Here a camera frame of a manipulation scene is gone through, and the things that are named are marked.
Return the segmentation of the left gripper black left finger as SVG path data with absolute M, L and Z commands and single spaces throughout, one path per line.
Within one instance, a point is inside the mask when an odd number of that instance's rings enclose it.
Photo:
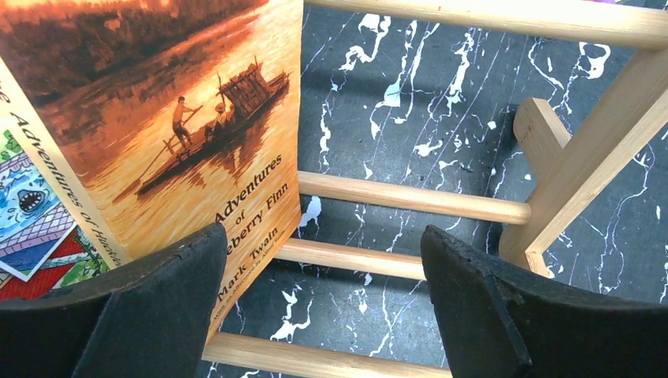
M 213 223 L 101 276 L 2 301 L 2 376 L 193 377 L 226 245 Z

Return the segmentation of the red book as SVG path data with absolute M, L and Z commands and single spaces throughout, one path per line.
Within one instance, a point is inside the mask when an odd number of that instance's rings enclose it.
M 1 298 L 38 298 L 108 270 L 32 160 L 3 126 Z

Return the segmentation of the wooden book rack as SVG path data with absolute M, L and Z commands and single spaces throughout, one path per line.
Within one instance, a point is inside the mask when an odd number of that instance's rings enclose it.
M 600 44 L 306 6 L 299 168 L 526 199 L 536 177 L 512 132 L 527 98 L 576 131 L 630 57 Z M 662 130 L 544 253 L 556 280 L 667 302 Z M 426 284 L 275 260 L 223 332 L 445 367 Z

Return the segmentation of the orange Huckleberry Finn book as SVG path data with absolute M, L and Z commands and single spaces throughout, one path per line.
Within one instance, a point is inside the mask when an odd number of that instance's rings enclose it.
M 6 126 L 109 270 L 213 223 L 209 334 L 290 238 L 300 1 L 4 1 Z

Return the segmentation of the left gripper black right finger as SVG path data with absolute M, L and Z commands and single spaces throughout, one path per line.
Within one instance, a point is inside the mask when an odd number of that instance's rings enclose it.
M 664 305 L 550 280 L 432 225 L 420 249 L 453 376 L 666 376 Z

